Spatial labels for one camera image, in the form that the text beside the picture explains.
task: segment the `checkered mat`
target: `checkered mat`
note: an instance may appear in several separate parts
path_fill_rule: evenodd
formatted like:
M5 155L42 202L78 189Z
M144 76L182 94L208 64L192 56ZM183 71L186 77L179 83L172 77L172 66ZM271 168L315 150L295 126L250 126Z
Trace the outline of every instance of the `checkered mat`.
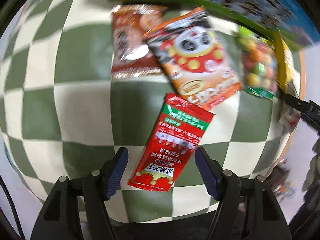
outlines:
M169 192L126 184L173 88L164 76L110 81L111 8L108 0L25 4L0 71L0 126L10 161L43 202L58 177L85 176L126 146L130 156L121 188L106 202L111 218L161 222L215 210L193 157ZM184 13L168 11L165 19ZM241 73L233 36L238 26L211 21ZM294 63L300 76L299 54ZM277 98L241 91L212 110L216 116L200 145L238 176L266 175L288 140L278 123L279 106ZM82 199L79 206L84 211Z

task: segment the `screw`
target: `screw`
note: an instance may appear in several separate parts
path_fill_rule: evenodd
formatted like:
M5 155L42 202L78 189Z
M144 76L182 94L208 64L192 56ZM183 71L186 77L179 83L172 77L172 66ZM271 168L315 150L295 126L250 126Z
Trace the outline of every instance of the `screw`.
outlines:
M258 175L257 176L257 180L260 181L260 182L264 182L265 181L265 178L261 175Z
M59 178L59 181L60 182L65 182L67 180L67 176L61 176L60 178Z
M98 176L98 175L100 175L100 171L99 170L94 170L94 171L91 172L91 175L92 176Z
M230 171L230 170L224 170L224 171L223 171L223 174L226 175L226 176L231 176L231 175L232 175L232 171Z

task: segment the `brown snack bag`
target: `brown snack bag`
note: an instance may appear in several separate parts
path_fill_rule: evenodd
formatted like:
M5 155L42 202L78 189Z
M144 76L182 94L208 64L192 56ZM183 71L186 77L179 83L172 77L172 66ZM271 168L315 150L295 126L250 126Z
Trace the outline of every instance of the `brown snack bag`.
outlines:
M142 35L162 23L166 7L157 5L117 5L111 13L114 58L112 78L123 79L163 74L161 66L142 40Z

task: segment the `plastic wrapper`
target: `plastic wrapper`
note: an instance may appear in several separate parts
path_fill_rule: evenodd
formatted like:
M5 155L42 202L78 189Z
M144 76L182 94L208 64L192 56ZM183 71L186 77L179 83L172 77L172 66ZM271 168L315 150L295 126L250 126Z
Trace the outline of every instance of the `plastic wrapper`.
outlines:
M213 114L167 94L147 147L128 185L168 191L193 154Z
M245 90L258 97L272 99L277 91L277 60L268 41L239 27L239 42L244 65Z
M205 110L241 89L203 7L143 35L179 95Z
M112 9L115 51L112 78L163 74L142 35L162 22L165 9L156 5L118 5Z
M293 82L290 82L288 84L287 93L295 96L296 98L299 98ZM294 109L293 107L287 105L285 102L282 102L279 122L285 125L289 133L292 133L294 131L300 120L300 117L301 113L297 109Z
M278 60L278 85L286 93L289 83L293 80L293 56L287 44L281 38L279 32L274 33L275 51Z

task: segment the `cartoon character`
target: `cartoon character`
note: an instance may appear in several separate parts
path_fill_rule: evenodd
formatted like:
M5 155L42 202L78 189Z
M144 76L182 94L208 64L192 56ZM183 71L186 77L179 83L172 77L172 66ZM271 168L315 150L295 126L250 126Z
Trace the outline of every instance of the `cartoon character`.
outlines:
M163 46L184 70L193 73L216 71L225 57L215 34L202 26L188 28Z

